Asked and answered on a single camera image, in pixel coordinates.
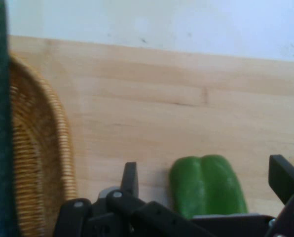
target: green bell pepper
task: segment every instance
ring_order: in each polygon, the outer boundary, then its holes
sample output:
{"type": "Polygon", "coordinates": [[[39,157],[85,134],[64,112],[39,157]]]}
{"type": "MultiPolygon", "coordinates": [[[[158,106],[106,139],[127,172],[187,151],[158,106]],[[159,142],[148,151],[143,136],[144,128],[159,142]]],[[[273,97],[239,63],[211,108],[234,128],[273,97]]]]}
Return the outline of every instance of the green bell pepper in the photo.
{"type": "Polygon", "coordinates": [[[169,174],[174,208],[183,217],[247,213],[236,174],[222,156],[185,157],[169,174]]]}

